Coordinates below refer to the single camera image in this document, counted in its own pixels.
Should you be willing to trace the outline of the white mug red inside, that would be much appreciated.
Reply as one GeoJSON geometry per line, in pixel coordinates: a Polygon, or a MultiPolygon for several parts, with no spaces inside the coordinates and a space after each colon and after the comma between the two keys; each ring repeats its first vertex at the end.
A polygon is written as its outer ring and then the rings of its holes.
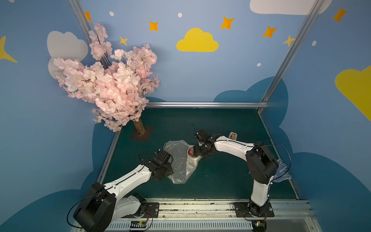
{"type": "Polygon", "coordinates": [[[192,146],[187,150],[187,154],[189,157],[195,159],[200,156],[200,151],[198,146],[192,146]]]}

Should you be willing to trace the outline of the clear bubble wrap sheet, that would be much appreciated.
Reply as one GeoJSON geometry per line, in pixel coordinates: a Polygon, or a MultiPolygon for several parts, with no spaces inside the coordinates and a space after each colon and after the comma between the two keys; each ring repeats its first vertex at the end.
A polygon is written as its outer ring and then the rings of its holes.
{"type": "Polygon", "coordinates": [[[188,156],[187,150],[192,146],[194,145],[190,145],[184,140],[165,143],[164,150],[173,156],[172,168],[174,173],[168,176],[172,183],[185,184],[196,170],[202,157],[193,159],[188,156]]]}

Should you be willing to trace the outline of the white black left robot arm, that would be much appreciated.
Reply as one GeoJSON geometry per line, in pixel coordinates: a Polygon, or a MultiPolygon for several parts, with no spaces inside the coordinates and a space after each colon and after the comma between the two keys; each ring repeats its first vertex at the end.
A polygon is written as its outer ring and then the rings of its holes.
{"type": "Polygon", "coordinates": [[[126,175],[106,184],[95,183],[86,195],[74,205],[73,219],[78,229],[86,232],[103,232],[109,224],[119,218],[135,215],[146,200],[140,196],[126,195],[152,179],[162,180],[172,175],[169,159],[143,160],[126,175]]]}

